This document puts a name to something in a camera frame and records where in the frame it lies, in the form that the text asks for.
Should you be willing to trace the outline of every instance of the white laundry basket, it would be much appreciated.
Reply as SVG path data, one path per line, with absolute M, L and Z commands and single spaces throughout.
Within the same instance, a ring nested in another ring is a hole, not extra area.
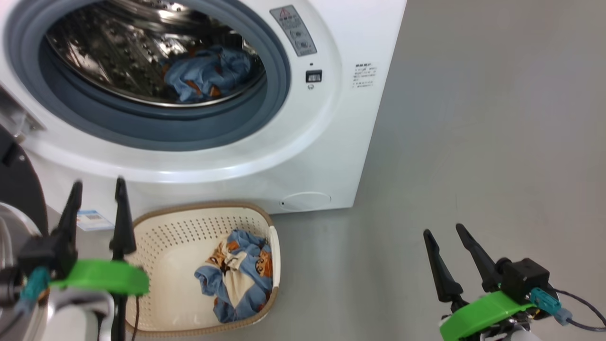
M 248 203 L 210 203 L 164 209 L 135 220 L 137 251 L 126 261 L 142 266 L 150 277 L 150 293 L 139 299 L 137 335 L 183 337 L 216 333 L 259 322 L 276 300 L 280 285 L 280 244 L 269 215 Z M 214 297 L 202 294 L 194 272 L 212 254 L 218 239 L 235 229 L 265 237 L 271 246 L 273 290 L 253 317 L 220 323 Z M 127 303 L 127 329 L 135 325 L 136 302 Z

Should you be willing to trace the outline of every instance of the blue cloth in basket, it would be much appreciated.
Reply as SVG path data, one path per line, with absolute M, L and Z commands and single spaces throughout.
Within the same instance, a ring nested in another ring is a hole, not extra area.
M 204 295 L 215 298 L 213 311 L 221 323 L 257 314 L 269 299 L 273 268 L 267 240 L 234 230 L 195 272 Z
M 177 91 L 180 102 L 191 103 L 219 97 L 242 84 L 250 73 L 251 59 L 246 52 L 212 46 L 162 64 L 164 82 Z

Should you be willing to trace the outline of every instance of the front-loading washing machine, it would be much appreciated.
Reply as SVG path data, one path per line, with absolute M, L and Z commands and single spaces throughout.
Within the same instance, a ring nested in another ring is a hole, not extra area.
M 111 219 L 118 176 L 133 215 L 350 207 L 405 3 L 2 0 L 0 97 L 18 109 L 0 112 L 58 211 L 80 179 L 82 210 Z M 199 56 L 225 81 L 227 52 L 246 60 L 228 85 L 167 81 Z

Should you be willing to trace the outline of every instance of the black cable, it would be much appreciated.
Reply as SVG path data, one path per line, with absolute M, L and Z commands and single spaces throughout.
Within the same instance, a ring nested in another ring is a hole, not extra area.
M 135 328 L 133 330 L 133 337 L 130 341 L 135 341 L 135 336 L 137 335 L 137 328 L 139 328 L 139 296 L 136 298 L 137 300 L 137 314 L 135 315 Z
M 8 334 L 8 332 L 13 329 L 14 326 L 17 325 L 17 322 L 19 322 L 21 316 L 23 316 L 22 311 L 18 312 L 17 315 L 13 316 L 13 319 L 4 327 L 4 329 L 2 329 L 2 331 L 0 331 L 0 340 L 2 340 L 2 338 L 5 337 L 6 334 Z
M 558 290 L 558 289 L 554 289 L 553 291 L 562 294 L 562 295 L 566 295 L 569 297 L 572 297 L 573 299 L 583 303 L 584 305 L 586 305 L 587 307 L 589 307 L 589 309 L 591 309 L 591 311 L 593 311 L 597 317 L 602 321 L 602 323 L 604 324 L 604 327 L 591 327 L 591 326 L 586 326 L 582 323 L 579 323 L 577 321 L 574 321 L 573 319 L 567 319 L 566 321 L 568 321 L 571 325 L 578 327 L 580 329 L 584 329 L 584 330 L 589 330 L 589 331 L 604 331 L 606 332 L 606 318 L 604 317 L 604 315 L 602 315 L 601 312 L 598 311 L 598 309 L 596 307 L 594 307 L 591 303 L 587 302 L 586 300 L 580 298 L 579 296 L 575 295 L 575 294 L 571 294 L 568 291 L 564 291 L 564 290 Z

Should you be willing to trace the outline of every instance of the basket handle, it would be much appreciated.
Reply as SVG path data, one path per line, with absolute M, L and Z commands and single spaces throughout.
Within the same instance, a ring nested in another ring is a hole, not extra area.
M 281 258 L 280 258 L 280 240 L 278 239 L 278 232 L 274 226 L 269 227 L 269 244 L 271 245 L 271 262 L 273 263 L 273 287 L 277 288 L 280 286 L 280 269 Z

